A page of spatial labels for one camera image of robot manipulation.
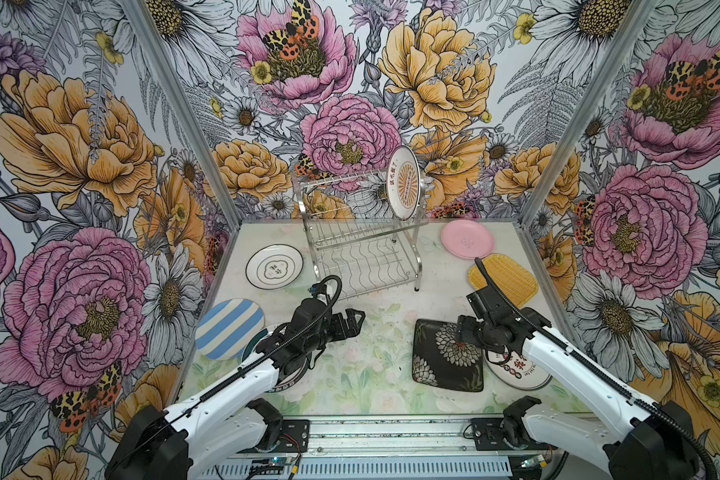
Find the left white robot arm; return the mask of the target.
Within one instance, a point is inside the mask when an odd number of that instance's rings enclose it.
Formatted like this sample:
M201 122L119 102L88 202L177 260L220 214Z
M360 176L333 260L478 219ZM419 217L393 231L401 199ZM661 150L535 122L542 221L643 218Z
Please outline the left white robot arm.
M358 336L365 317L362 310L335 313L330 303L303 300L291 321L262 337L232 373L163 410L140 410L105 478L192 479L232 454L272 450L283 416L264 394L308 368L328 344Z

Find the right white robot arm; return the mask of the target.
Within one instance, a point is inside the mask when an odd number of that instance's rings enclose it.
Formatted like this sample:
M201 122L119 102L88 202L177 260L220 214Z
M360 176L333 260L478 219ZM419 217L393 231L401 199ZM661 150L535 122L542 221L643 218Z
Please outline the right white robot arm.
M525 396L504 411L507 444L563 449L614 479L718 476L712 456L693 433L690 414L660 405L591 361L535 310L520 309L488 285L468 295L471 315L459 316L456 338L484 352L516 353L558 380L595 415L587 421Z

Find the black square floral plate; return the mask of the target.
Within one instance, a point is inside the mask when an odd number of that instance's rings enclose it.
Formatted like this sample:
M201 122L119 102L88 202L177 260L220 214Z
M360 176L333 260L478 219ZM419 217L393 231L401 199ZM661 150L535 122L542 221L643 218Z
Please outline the black square floral plate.
M417 320L412 354L415 382L451 391L482 392L483 366L483 351L458 341L454 323Z

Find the white plate orange sunburst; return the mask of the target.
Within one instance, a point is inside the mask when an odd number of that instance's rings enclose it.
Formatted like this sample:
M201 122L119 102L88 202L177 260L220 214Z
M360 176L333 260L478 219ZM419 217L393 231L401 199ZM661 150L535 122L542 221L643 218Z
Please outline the white plate orange sunburst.
M405 146L392 155L386 177L387 198L396 218L408 220L420 201L420 170L414 152Z

